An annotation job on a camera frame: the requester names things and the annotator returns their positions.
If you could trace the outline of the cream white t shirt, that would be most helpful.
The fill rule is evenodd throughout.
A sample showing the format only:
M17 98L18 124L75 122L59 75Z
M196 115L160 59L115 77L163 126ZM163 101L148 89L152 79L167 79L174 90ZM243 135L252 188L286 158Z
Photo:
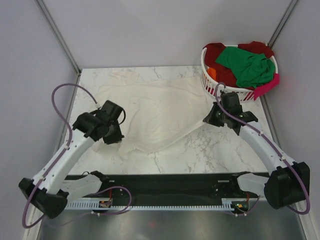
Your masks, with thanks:
M209 113L199 76L139 81L133 71L113 71L95 99L126 112L119 143L121 156L139 150L158 152L203 125Z

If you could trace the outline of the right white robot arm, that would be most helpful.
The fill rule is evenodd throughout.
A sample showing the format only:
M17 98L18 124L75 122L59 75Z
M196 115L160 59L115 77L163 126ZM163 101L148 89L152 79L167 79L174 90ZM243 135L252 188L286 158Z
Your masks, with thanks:
M245 192L266 198L274 209L290 208L292 204L305 201L306 209L293 212L306 215L310 212L309 197L310 168L305 162L297 163L284 153L276 143L264 133L258 118L250 111L231 115L220 102L214 102L203 122L216 127L228 126L242 138L257 154L269 176L254 173L238 174L229 184L229 191L235 197Z

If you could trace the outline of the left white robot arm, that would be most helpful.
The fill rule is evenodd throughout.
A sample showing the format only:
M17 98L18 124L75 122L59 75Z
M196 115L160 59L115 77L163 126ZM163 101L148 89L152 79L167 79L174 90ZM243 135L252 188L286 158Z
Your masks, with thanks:
M68 203L87 195L106 196L110 185L102 173L94 171L84 178L66 181L68 173L82 155L97 141L118 143L124 137L118 118L122 110L114 113L95 110L81 114L73 124L68 140L51 160L33 178L23 178L18 187L32 204L50 219L56 218Z

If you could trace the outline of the white laundry basket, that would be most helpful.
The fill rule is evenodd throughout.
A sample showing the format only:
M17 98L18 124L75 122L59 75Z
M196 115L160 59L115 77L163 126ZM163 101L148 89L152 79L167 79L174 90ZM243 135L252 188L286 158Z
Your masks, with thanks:
M202 82L202 86L210 96L215 96L214 90L216 85L218 84L218 81L217 81L218 78L216 76L216 80L213 80L207 73L208 68L210 68L208 65L206 65L207 51L208 51L208 47L210 52L211 52L211 48L215 47L220 53L222 45L223 45L222 43L209 43L202 49L202 52L201 52L201 58L200 58L201 69L202 69L201 82ZM278 74L278 64L274 57L274 54L272 54L269 59L273 62L275 66L274 73ZM231 70L225 68L224 66L217 66L213 68L216 70L216 74L219 75L220 80L224 80L224 77L230 79L230 81L228 81L225 84L226 85L225 92L238 93L240 102L254 101L255 88L239 88L235 85L236 78L231 72Z

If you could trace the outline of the pink t shirt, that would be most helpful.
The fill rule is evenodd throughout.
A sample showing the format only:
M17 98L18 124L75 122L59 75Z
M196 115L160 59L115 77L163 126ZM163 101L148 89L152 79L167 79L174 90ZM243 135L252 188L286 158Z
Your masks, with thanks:
M273 79L270 82L262 86L258 86L253 91L253 100L255 101L257 98L265 95L266 93L271 91L273 88L275 88L279 83L280 83L280 75L278 73L275 73L273 75Z

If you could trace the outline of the dark red t shirt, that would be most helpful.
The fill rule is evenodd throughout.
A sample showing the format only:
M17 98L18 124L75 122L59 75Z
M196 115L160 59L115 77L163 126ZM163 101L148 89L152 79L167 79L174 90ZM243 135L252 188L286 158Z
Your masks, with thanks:
M204 63L215 69L216 81L229 87L254 90L269 83L276 71L273 50L262 42L252 41L237 46L209 43L205 46Z

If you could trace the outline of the orange t shirt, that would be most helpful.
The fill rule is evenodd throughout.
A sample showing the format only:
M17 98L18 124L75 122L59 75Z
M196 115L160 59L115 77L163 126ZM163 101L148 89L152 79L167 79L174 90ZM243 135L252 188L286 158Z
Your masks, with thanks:
M213 80L216 80L216 79L217 79L217 72L216 72L216 70L215 70L214 68L209 67L209 68L207 69L207 73L208 73L208 75L209 75Z

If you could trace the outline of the green t shirt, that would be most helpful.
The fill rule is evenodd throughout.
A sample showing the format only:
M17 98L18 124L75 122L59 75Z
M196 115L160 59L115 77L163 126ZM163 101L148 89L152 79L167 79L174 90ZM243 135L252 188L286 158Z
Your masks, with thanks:
M275 65L263 53L251 53L234 46L226 47L215 62L231 70L240 88L257 88L269 83Z

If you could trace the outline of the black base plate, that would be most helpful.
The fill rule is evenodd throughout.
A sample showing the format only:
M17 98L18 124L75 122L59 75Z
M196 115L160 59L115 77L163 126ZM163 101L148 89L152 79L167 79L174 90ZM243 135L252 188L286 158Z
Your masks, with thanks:
M256 198L236 185L238 173L103 175L98 198L116 204L219 204L222 199Z

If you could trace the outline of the aluminium frame rail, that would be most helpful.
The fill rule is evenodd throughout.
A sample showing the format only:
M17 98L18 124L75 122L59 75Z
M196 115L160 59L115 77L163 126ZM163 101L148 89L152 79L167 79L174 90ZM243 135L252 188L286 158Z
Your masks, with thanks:
M53 36L58 42L58 45L62 49L64 55L66 56L68 62L72 66L74 72L80 76L82 73L82 69L78 65L77 61L75 60L65 38L63 37L55 19L53 18L48 6L46 5L44 0L34 0L35 4L39 8L41 14L43 15L45 21L47 22Z

